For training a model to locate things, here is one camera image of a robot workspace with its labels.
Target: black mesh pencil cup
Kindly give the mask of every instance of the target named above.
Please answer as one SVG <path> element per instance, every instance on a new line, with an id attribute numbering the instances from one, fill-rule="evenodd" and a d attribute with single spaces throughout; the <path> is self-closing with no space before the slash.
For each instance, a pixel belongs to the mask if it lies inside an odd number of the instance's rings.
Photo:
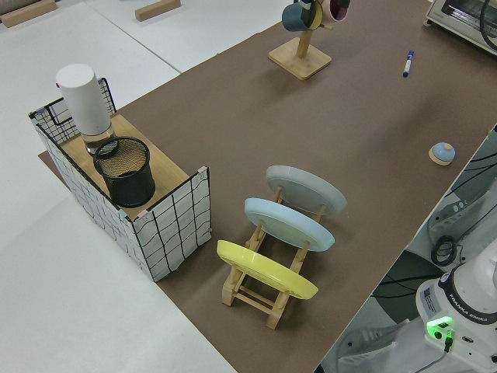
<path id="1" fill-rule="evenodd" d="M 147 145 L 137 138 L 114 138 L 101 145 L 93 158 L 110 198 L 121 207 L 141 206 L 154 195 L 149 162 Z"/>

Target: brown table mat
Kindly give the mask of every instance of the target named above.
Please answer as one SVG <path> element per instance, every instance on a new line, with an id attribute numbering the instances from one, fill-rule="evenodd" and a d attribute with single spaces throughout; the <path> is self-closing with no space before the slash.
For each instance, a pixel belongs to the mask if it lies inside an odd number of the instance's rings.
<path id="1" fill-rule="evenodd" d="M 238 371 L 312 372 L 494 125 L 495 57 L 424 27 L 428 6 L 353 2 L 314 32 L 333 61 L 306 82 L 267 58 L 297 35 L 278 24 L 119 110 L 186 173 L 210 167 L 213 238 L 158 286 Z M 428 157 L 440 141 L 457 150 L 445 168 Z M 319 292 L 291 299 L 276 331 L 239 300 L 221 304 L 229 267 L 215 253 L 251 235 L 244 200 L 272 198 L 271 165 L 321 176 L 349 202 L 323 221 L 336 244 L 302 267 Z M 294 254 L 270 237 L 260 252 L 287 265 Z"/>

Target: toaster oven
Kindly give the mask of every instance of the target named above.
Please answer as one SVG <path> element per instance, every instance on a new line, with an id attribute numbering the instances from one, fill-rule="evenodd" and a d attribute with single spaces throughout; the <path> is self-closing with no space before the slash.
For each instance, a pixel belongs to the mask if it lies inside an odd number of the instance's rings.
<path id="1" fill-rule="evenodd" d="M 483 16 L 483 33 L 480 17 Z M 433 0 L 426 18 L 479 47 L 497 54 L 497 0 Z"/>

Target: storage box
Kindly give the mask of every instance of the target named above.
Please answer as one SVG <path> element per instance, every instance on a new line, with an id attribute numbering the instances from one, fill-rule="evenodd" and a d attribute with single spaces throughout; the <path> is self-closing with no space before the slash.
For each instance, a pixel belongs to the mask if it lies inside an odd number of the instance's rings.
<path id="1" fill-rule="evenodd" d="M 125 118 L 115 114 L 107 81 L 102 78 L 99 84 L 116 134 L 140 138 L 151 151 L 157 187 L 153 198 L 142 207 L 124 209 L 110 200 L 64 99 L 29 115 L 76 200 L 153 281 L 159 281 L 210 239 L 209 169 L 202 167 L 188 177 Z"/>

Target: wooden board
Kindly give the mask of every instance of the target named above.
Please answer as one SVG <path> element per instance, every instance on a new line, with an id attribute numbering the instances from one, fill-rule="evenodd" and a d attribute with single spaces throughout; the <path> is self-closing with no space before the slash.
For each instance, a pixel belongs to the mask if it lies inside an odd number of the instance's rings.
<path id="1" fill-rule="evenodd" d="M 6 13 L 3 16 L 0 16 L 0 20 L 6 27 L 12 27 L 55 9 L 57 9 L 55 0 L 41 0 L 40 2 L 35 2 L 24 8 Z"/>
<path id="2" fill-rule="evenodd" d="M 299 38 L 293 38 L 277 49 L 270 51 L 269 59 L 300 80 L 309 79 L 316 72 L 328 66 L 332 61 L 331 57 L 311 45 L 309 45 L 305 57 L 299 58 L 297 56 L 298 43 Z"/>
<path id="3" fill-rule="evenodd" d="M 188 175 L 182 171 L 167 155 L 152 144 L 139 130 L 137 130 L 122 115 L 112 117 L 112 125 L 117 136 L 131 136 L 142 140 L 150 151 L 150 170 L 155 181 L 154 196 L 143 206 L 136 208 L 123 208 L 131 220 L 140 212 L 174 190 L 178 185 L 188 180 Z M 85 143 L 81 136 L 75 136 L 61 144 L 61 147 L 80 166 L 83 171 L 109 196 L 109 190 L 103 178 L 93 165 L 93 157 L 86 151 Z"/>
<path id="4" fill-rule="evenodd" d="M 134 16 L 141 22 L 180 6 L 180 0 L 161 0 L 160 2 L 154 2 L 153 4 L 135 10 Z"/>

